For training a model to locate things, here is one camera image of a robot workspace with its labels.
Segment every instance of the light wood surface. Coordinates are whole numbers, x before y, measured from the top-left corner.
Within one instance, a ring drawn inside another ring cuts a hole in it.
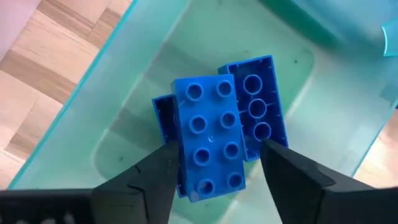
[[[41,0],[0,61],[0,189],[50,126],[130,0]],[[355,178],[398,185],[398,112]]]

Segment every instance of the plastic toy brick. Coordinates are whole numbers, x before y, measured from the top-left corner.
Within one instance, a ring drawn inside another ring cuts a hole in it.
[[[245,188],[243,135],[232,75],[172,83],[183,183],[191,202]]]
[[[219,74],[233,74],[246,145],[245,160],[259,158],[261,140],[288,147],[274,64],[270,55],[229,63]]]
[[[152,99],[163,143],[177,139],[177,126],[174,115],[173,95],[160,96]],[[186,197],[181,169],[178,170],[177,193],[180,198]]]

